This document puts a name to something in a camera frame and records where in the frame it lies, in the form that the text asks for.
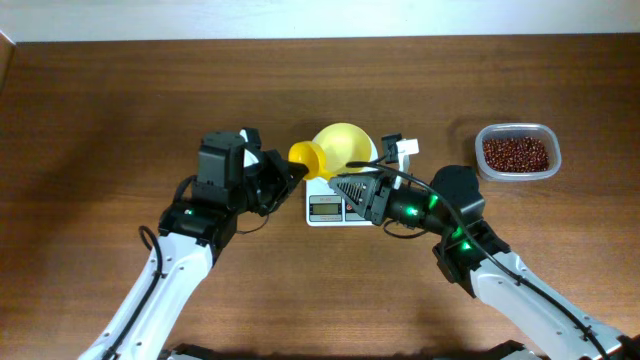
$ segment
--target white bracket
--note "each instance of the white bracket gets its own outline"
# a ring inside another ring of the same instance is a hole
[[[403,173],[409,172],[409,155],[415,155],[420,152],[418,148],[418,139],[403,139],[396,142],[398,148],[398,170]],[[396,181],[393,184],[394,189],[399,189],[402,184],[402,178],[396,177]]]

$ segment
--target red bean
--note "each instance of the red bean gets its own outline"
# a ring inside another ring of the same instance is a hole
[[[501,172],[549,170],[549,155],[542,141],[531,137],[491,139],[482,142],[487,165]]]

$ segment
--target white scale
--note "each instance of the white scale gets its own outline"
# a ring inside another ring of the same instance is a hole
[[[369,138],[371,143],[371,158],[373,161],[378,158],[378,150]],[[364,168],[362,171],[375,170]],[[371,221],[366,221],[358,215],[351,205],[345,204],[344,200],[331,190],[327,180],[317,177],[307,183],[307,224],[309,226],[367,226],[372,225]]]

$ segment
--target clear plastic container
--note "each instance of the clear plastic container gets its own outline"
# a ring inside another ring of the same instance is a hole
[[[549,170],[531,173],[510,173],[493,170],[484,158],[482,142],[490,139],[522,138],[525,136],[539,139],[549,155]],[[556,134],[541,124],[496,124],[482,129],[476,136],[476,159],[480,177],[489,181],[529,181],[546,179],[555,175],[562,164],[560,145]]]

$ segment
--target green light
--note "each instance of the green light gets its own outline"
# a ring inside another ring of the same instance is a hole
[[[463,233],[462,228],[458,226],[458,229],[456,229],[456,232],[454,232],[453,235],[451,235],[451,237],[455,239],[457,237],[460,237],[462,233]]]
[[[435,195],[431,195],[429,197],[429,210],[433,210],[433,208],[436,207],[437,203],[438,203],[438,197]]]

